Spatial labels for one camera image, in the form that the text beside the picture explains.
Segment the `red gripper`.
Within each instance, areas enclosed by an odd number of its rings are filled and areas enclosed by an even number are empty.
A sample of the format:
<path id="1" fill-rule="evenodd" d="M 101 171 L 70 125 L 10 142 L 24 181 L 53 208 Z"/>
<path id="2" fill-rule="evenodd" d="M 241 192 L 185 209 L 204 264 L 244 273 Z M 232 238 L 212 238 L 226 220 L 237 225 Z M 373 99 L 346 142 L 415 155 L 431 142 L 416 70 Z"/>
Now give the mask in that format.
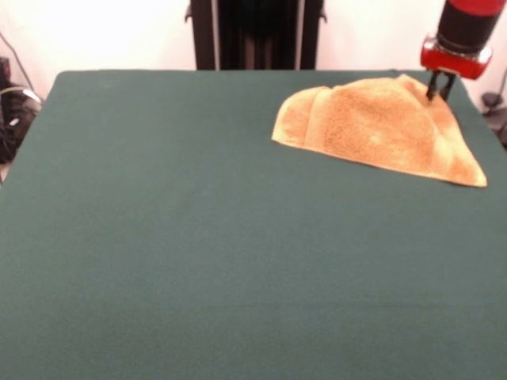
<path id="1" fill-rule="evenodd" d="M 426 97 L 433 99 L 437 93 L 437 79 L 440 71 L 447 74 L 447 81 L 440 89 L 440 97 L 447 100 L 454 85 L 456 75 L 470 79 L 478 79 L 488 67 L 493 56 L 490 47 L 484 47 L 476 54 L 454 53 L 443 48 L 435 36 L 427 36 L 421 48 L 421 65 L 431 70 Z"/>

